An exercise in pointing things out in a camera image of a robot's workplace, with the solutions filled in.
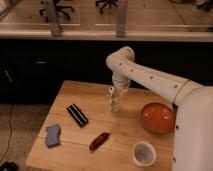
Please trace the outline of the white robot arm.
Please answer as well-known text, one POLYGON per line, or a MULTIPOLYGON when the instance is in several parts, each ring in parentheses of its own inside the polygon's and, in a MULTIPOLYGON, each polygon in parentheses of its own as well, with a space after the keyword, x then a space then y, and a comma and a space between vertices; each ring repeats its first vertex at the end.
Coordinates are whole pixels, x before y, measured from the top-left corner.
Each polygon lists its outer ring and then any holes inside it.
POLYGON ((213 86, 136 64, 128 46, 110 54, 106 65, 116 88, 133 80, 178 107, 172 171, 213 171, 213 86))

